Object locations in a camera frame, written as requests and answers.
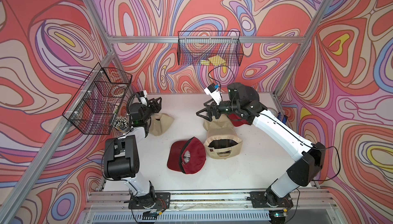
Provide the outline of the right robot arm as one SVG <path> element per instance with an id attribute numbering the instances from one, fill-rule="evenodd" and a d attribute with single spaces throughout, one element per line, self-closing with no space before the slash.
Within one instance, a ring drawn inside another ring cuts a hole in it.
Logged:
<path id="1" fill-rule="evenodd" d="M 313 144 L 281 122 L 260 102 L 259 94 L 254 88 L 238 82 L 227 88 L 227 101 L 222 99 L 218 85 L 211 84 L 205 88 L 205 94 L 211 96 L 211 99 L 204 103 L 204 108 L 196 112 L 196 115 L 211 122 L 223 114 L 236 114 L 241 121 L 247 121 L 266 133 L 289 154 L 294 161 L 293 165 L 264 194 L 263 204 L 272 208 L 279 207 L 290 192 L 308 186 L 320 173 L 326 148 L 321 143 Z"/>

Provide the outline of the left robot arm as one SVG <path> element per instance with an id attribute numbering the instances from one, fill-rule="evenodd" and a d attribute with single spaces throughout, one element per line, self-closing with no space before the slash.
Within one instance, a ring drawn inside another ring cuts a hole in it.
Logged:
<path id="1" fill-rule="evenodd" d="M 162 98 L 147 99 L 145 95 L 126 105 L 126 117 L 120 122 L 126 132 L 105 141 L 102 174 L 105 180 L 123 182 L 131 195 L 129 209 L 156 209 L 164 212 L 169 208 L 169 193 L 157 194 L 151 181 L 140 171 L 137 142 L 146 138 L 152 116 L 162 109 Z"/>

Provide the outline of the dark red cap front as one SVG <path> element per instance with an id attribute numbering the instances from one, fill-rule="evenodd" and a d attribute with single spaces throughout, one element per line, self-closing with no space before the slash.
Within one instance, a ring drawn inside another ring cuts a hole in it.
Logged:
<path id="1" fill-rule="evenodd" d="M 183 174 L 196 174 L 206 162 L 206 151 L 202 142 L 192 137 L 189 140 L 176 141 L 171 145 L 167 168 Z"/>

